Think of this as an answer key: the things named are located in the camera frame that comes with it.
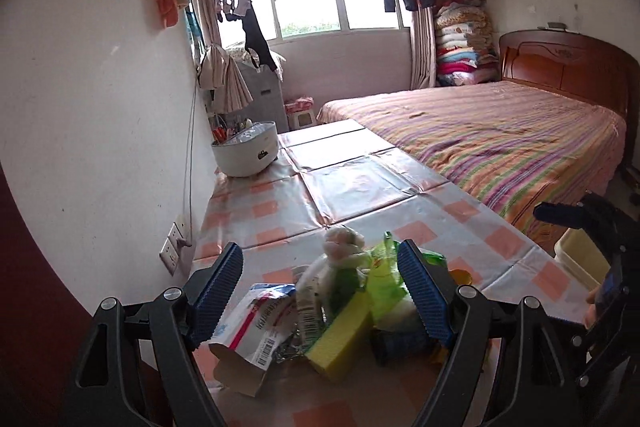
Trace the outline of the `small stool with pink cloth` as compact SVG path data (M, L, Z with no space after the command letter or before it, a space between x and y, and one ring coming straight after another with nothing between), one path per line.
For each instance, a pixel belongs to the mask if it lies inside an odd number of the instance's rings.
M291 130L306 129L317 124L314 113L314 99L311 96L301 96L284 103L285 114L288 117L288 127Z

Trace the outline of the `pink window curtain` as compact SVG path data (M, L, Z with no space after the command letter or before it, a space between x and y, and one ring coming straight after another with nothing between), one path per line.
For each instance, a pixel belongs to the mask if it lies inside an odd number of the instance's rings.
M430 89L436 86L436 37L432 8L412 13L410 27L411 90Z

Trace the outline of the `white round container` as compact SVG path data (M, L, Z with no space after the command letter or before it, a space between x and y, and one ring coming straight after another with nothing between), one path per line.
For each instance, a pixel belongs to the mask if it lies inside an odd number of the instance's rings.
M278 158L279 141L274 121L255 122L222 144L212 145L218 168L231 178L248 178Z

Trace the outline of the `striped bed cover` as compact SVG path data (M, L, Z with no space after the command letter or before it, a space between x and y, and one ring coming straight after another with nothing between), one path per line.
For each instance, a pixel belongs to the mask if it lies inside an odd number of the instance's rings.
M321 124L352 119L456 184L546 251L564 230L540 202L602 194L622 163L626 122L614 110L511 81L344 98Z

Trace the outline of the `wooden headboard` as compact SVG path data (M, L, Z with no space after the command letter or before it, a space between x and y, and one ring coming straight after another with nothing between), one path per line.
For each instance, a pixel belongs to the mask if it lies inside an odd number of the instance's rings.
M554 30L518 30L499 39L501 75L638 119L639 63L600 39Z

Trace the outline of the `grey appliance under window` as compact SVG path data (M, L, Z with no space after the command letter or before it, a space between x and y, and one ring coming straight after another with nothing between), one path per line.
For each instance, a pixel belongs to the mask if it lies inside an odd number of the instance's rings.
M285 114L282 86L277 74L268 66L255 68L243 62L238 66L253 98L238 115L250 118L253 122L273 121L278 133L288 132L288 117Z

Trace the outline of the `white knotted plastic bag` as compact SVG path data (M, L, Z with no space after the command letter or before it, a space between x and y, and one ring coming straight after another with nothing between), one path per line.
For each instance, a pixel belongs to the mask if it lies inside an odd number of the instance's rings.
M321 255L295 283L297 308L320 307L337 314L364 285L371 262L360 233L345 225L330 228L322 239Z

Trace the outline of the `stack of folded quilts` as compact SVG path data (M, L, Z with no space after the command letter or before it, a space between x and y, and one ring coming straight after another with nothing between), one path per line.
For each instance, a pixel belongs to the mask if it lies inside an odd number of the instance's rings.
M436 84L475 86L498 81L498 53L486 0L449 0L434 17Z

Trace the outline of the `yellow sponge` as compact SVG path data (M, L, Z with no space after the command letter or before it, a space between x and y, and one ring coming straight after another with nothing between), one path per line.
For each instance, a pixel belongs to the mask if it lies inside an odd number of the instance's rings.
M305 358L317 373L339 383L358 362L372 327L369 296L357 291Z

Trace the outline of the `orange peel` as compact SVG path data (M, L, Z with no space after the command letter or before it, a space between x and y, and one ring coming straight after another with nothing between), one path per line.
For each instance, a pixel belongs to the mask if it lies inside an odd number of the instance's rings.
M468 271L462 269L454 269L449 271L449 275L457 285L473 284L473 277Z

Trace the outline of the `white red medicine box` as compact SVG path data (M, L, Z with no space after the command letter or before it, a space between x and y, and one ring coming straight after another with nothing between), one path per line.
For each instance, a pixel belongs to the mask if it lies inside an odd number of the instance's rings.
M218 359L214 368L216 381L254 398L274 351L293 334L296 317L294 284L250 286L208 340L209 351Z

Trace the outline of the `checkered plastic tablecloth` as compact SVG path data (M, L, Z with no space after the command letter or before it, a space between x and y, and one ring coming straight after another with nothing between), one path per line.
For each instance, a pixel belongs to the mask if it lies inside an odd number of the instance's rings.
M217 176L194 265L211 265L224 245L244 254L234 298L256 283L286 283L296 265L322 251L324 232L346 225L368 247L385 233L412 239L471 274L487 297L516 303L537 297L552 317L580 321L586 288L543 249L471 195L402 150L351 121L280 136L277 160L254 178ZM308 363L269 369L258 394L246 397L214 381L207 348L198 365L231 426L408 426L437 376L423 357L391 367L363 353L333 384Z

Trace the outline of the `striped hanging cloth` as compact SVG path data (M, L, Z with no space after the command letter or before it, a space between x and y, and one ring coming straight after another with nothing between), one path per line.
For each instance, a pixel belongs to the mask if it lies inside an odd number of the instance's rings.
M238 64L218 44L212 44L206 50L198 75L198 87L214 92L212 112L215 114L237 112L253 102Z

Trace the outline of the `silver blister pack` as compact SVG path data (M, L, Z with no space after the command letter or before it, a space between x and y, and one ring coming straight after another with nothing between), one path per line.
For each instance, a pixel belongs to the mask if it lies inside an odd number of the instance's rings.
M299 331L295 331L273 351L272 361L281 364L305 358L311 346L312 343L309 340L305 340Z

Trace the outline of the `cream plastic trash bin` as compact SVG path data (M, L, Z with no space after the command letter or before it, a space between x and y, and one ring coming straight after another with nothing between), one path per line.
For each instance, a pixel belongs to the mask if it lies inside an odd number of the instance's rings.
M554 257L588 291L597 288L610 269L608 260L584 230L567 229L554 245Z

